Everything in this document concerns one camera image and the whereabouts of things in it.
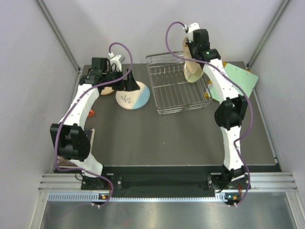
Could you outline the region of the blue and cream plate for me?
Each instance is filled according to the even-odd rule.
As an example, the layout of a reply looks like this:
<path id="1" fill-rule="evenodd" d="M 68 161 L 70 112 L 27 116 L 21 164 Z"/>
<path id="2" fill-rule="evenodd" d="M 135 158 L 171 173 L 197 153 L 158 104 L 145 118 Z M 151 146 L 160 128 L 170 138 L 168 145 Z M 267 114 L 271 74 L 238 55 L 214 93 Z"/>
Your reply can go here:
<path id="1" fill-rule="evenodd" d="M 140 89 L 132 92 L 117 91 L 115 99 L 118 105 L 127 110 L 135 110 L 147 104 L 150 98 L 150 90 L 142 82 L 137 81 Z"/>

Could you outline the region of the green and cream plate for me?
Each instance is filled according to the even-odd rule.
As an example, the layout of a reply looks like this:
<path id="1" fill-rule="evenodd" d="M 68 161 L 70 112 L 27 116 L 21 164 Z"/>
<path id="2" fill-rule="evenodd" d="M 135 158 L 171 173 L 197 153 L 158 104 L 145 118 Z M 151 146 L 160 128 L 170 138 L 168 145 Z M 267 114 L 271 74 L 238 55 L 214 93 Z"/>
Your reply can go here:
<path id="1" fill-rule="evenodd" d="M 203 76 L 203 70 L 200 64 L 197 62 L 185 61 L 184 76 L 189 83 L 198 81 Z"/>

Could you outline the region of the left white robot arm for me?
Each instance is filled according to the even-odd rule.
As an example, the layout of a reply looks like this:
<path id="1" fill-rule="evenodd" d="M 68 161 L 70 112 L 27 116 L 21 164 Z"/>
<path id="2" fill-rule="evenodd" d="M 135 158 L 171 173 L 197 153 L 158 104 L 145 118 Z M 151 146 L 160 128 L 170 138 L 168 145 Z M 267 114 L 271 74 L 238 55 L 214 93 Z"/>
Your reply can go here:
<path id="1" fill-rule="evenodd" d="M 59 123 L 50 126 L 56 154 L 81 168 L 83 181 L 93 184 L 97 189 L 105 188 L 108 178 L 103 175 L 103 165 L 91 153 L 91 142 L 84 131 L 84 125 L 92 105 L 104 88 L 125 92 L 140 89 L 130 69 L 127 78 L 122 79 L 123 61 L 123 55 L 113 53 L 110 53 L 109 58 L 93 57 L 91 67 L 79 80 L 77 93 L 68 112 Z"/>

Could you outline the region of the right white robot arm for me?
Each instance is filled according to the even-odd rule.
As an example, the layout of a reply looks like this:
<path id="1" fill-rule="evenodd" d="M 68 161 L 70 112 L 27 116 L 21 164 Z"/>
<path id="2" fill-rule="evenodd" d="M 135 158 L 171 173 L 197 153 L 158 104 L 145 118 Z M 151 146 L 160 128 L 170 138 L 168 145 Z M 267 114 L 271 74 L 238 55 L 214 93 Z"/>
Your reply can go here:
<path id="1" fill-rule="evenodd" d="M 219 100 L 214 119 L 223 135 L 224 163 L 222 180 L 216 181 L 214 186 L 218 189 L 235 188 L 245 176 L 245 166 L 240 158 L 239 138 L 248 106 L 247 99 L 235 89 L 228 78 L 219 52 L 210 48 L 206 29 L 188 29 L 185 44 L 191 58 L 197 60 L 211 80 Z"/>

